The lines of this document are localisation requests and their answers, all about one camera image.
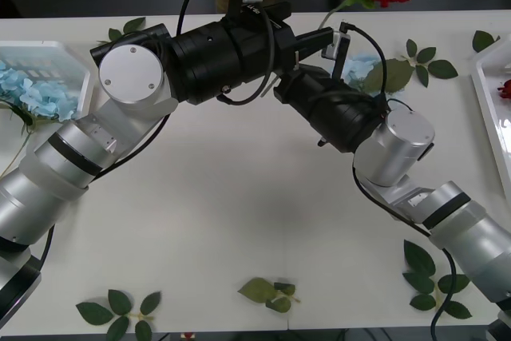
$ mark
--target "blue flower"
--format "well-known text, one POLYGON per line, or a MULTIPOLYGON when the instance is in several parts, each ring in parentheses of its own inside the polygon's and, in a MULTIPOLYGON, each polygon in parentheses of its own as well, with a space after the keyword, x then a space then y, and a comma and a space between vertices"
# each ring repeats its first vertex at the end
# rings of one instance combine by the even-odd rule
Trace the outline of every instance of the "blue flower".
POLYGON ((367 77, 369 72, 380 62, 374 55, 360 54, 344 63, 342 78, 349 86, 357 86, 367 77))
POLYGON ((24 73, 7 69, 0 61, 0 97, 15 105, 25 105, 36 116, 58 117, 60 122, 73 118, 77 97, 69 95, 61 81, 31 81, 24 73))

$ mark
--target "white basket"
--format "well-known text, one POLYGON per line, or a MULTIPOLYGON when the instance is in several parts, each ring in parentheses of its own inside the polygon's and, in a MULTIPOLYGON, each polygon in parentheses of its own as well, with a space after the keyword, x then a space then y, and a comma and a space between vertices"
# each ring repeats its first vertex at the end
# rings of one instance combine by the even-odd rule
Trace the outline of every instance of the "white basket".
POLYGON ((471 67, 493 156, 511 205, 511 99, 501 98, 497 90, 511 79, 511 35, 477 54, 471 67))
POLYGON ((90 70, 60 42, 0 42, 0 61, 22 71, 33 82, 64 81, 69 94, 78 98, 77 118, 89 113, 93 96, 90 70))

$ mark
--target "silver robot arm segment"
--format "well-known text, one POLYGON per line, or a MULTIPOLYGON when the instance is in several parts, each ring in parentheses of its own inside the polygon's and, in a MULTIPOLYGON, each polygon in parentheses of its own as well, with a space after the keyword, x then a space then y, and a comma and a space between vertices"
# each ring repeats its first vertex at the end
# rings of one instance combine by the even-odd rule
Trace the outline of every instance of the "silver robot arm segment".
POLYGON ((110 99, 98 111, 64 124, 0 180, 0 327, 41 279, 28 246, 102 169, 130 153, 178 105, 160 60, 142 46, 112 49, 99 77, 110 99))
POLYGON ((406 173, 432 148, 433 126, 419 113, 391 111, 356 150, 354 167, 377 200, 430 230, 477 288, 503 311, 511 309, 511 234, 454 182, 418 187, 406 173))

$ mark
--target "white tray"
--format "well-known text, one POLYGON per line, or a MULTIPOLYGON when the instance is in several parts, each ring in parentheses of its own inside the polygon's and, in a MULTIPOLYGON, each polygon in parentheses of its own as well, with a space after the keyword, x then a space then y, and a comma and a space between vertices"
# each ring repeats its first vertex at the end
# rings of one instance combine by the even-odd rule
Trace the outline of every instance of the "white tray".
POLYGON ((477 54, 471 68, 505 197, 511 205, 511 99, 501 98, 497 90, 511 79, 511 35, 477 54))

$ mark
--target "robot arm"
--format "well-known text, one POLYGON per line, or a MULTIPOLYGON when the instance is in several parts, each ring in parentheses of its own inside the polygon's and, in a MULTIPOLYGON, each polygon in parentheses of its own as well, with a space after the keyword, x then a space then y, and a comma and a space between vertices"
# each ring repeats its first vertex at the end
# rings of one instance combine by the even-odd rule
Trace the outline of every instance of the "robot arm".
POLYGON ((287 3, 265 7, 268 31, 254 0, 231 0, 220 22, 171 38, 163 25, 91 51, 110 99, 95 113, 61 127, 0 180, 0 327, 41 276, 28 246, 82 196, 89 183, 125 157, 178 104, 198 105, 252 81, 267 67, 268 33, 275 41, 275 95, 341 153, 353 153, 364 191, 392 212, 431 231, 467 276, 504 311, 511 309, 511 235, 455 183, 418 187, 406 173, 432 148, 434 129, 418 113, 388 110, 384 94, 369 97, 340 81, 349 36, 325 28, 295 36, 283 21, 287 3), (324 49, 333 77, 299 65, 324 49))

